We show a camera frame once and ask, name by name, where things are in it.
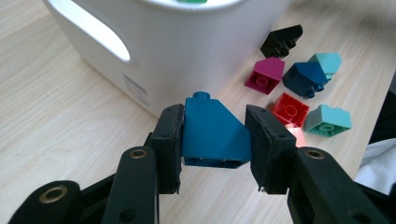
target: teal lego brick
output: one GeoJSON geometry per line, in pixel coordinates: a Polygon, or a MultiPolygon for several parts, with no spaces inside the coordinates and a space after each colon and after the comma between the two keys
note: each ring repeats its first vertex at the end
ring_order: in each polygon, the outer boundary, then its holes
{"type": "Polygon", "coordinates": [[[336,52],[331,53],[316,53],[309,62],[318,62],[326,75],[328,81],[332,80],[332,76],[338,71],[341,66],[341,56],[336,52]]]}
{"type": "Polygon", "coordinates": [[[304,123],[304,131],[326,137],[333,137],[352,128],[349,112],[341,108],[320,105],[309,112],[304,123]]]}

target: wooden table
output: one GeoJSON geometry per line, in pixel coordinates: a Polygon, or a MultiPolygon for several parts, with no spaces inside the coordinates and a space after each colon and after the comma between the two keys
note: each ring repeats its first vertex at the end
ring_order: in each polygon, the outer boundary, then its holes
{"type": "MultiPolygon", "coordinates": [[[[140,146],[157,119],[86,64],[39,0],[0,5],[0,222],[26,197],[54,180],[82,189],[115,173],[121,153],[140,146]]],[[[343,63],[334,79],[305,103],[342,107],[350,131],[307,144],[329,151],[354,177],[396,70],[396,1],[297,0],[274,26],[301,24],[304,34],[285,59],[306,62],[337,51],[343,63]]],[[[266,107],[270,95],[244,87],[257,51],[213,98],[240,120],[246,104],[266,107]]],[[[268,196],[249,166],[237,170],[183,167],[179,195],[161,196],[162,223],[291,223],[286,196],[268,196]]]]}

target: red lego brick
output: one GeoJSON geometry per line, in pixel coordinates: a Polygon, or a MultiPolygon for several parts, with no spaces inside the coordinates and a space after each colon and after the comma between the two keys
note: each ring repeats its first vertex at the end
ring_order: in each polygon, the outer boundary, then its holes
{"type": "Polygon", "coordinates": [[[308,111],[308,105],[301,103],[285,92],[277,98],[272,108],[272,113],[282,124],[291,123],[300,128],[304,124],[308,111]]]}
{"type": "Polygon", "coordinates": [[[251,75],[247,78],[245,86],[265,94],[279,84],[282,79],[285,63],[279,58],[268,58],[254,64],[251,75]]]}

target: blue lego brick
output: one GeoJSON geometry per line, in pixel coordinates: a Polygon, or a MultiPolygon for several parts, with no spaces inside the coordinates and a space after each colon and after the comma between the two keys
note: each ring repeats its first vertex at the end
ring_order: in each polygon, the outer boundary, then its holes
{"type": "Polygon", "coordinates": [[[237,168],[251,161],[249,130],[206,92],[186,99],[181,156],[192,166],[237,168]]]}
{"type": "Polygon", "coordinates": [[[320,105],[309,112],[304,124],[304,131],[326,137],[345,132],[352,128],[349,112],[341,108],[320,105]]]}
{"type": "Polygon", "coordinates": [[[331,53],[316,53],[309,62],[317,62],[326,75],[328,81],[332,80],[332,76],[338,71],[341,66],[341,56],[336,52],[331,53]]]}
{"type": "Polygon", "coordinates": [[[282,77],[285,87],[304,98],[313,98],[328,82],[319,63],[295,63],[282,77]]]}

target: turquoise lego brick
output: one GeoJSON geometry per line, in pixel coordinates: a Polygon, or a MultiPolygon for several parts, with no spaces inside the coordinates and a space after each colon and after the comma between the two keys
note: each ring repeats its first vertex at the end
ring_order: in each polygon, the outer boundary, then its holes
{"type": "Polygon", "coordinates": [[[332,80],[332,76],[338,71],[341,66],[341,56],[336,52],[331,53],[316,53],[309,62],[318,62],[326,75],[328,81],[332,80]]]}
{"type": "Polygon", "coordinates": [[[181,155],[184,164],[237,168],[251,161],[250,131],[203,91],[186,99],[181,155]]]}
{"type": "Polygon", "coordinates": [[[314,111],[309,112],[304,124],[305,132],[326,137],[333,137],[351,128],[352,121],[349,112],[327,105],[320,105],[314,111]]]}

